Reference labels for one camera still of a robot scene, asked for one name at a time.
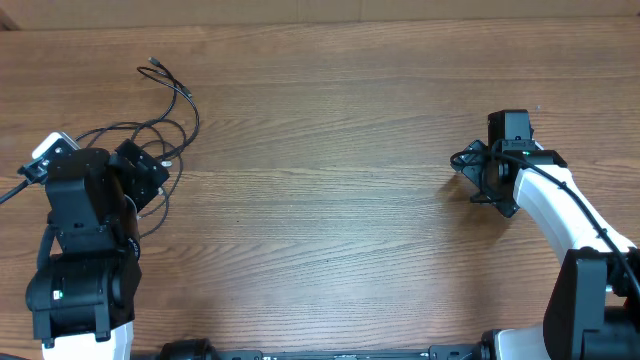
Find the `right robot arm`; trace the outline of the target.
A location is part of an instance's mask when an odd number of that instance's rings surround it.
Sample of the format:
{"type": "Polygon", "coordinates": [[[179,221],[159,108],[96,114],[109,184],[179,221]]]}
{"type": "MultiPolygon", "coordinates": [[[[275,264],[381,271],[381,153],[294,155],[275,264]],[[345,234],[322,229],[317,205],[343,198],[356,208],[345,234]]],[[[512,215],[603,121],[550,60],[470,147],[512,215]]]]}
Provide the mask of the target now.
{"type": "Polygon", "coordinates": [[[527,111],[493,112],[487,126],[487,141],[453,154],[451,167],[477,187],[471,202],[506,218],[526,211],[561,269],[541,324],[490,330],[474,345],[432,346],[428,358],[638,358],[638,247],[595,210],[566,161],[535,140],[527,111]]]}

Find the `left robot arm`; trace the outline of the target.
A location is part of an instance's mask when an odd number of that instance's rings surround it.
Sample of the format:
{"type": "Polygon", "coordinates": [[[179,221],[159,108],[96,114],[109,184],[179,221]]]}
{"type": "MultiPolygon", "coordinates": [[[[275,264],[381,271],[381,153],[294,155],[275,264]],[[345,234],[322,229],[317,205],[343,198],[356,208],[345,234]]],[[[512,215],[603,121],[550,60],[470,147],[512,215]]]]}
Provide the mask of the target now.
{"type": "Polygon", "coordinates": [[[114,151],[52,133],[19,170],[51,210],[25,294],[46,359],[128,359],[141,280],[138,213],[167,169],[131,140],[114,151]]]}

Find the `braided cable grey connector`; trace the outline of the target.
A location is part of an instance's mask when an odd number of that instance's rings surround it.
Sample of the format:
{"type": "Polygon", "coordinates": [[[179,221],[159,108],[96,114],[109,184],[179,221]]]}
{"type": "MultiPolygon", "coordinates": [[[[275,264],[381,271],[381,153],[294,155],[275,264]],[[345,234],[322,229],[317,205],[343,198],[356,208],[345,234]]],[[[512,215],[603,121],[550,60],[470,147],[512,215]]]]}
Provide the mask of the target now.
{"type": "Polygon", "coordinates": [[[169,215],[169,211],[170,211],[170,200],[176,190],[177,185],[179,184],[183,171],[184,171],[184,160],[182,157],[182,152],[179,151],[178,154],[176,155],[176,157],[178,158],[179,161],[179,169],[177,172],[177,175],[175,176],[175,180],[173,185],[171,186],[171,188],[169,190],[166,190],[163,186],[160,187],[160,192],[159,194],[163,196],[163,200],[161,201],[160,204],[158,204],[153,210],[148,211],[147,213],[143,213],[142,215],[139,215],[138,218],[142,219],[145,217],[148,217],[150,215],[153,215],[155,212],[157,212],[160,208],[164,208],[164,213],[161,217],[161,219],[159,220],[159,222],[150,230],[142,233],[140,235],[140,238],[145,238],[153,233],[155,233],[157,230],[159,230],[162,225],[165,223],[168,215],[169,215]]]}

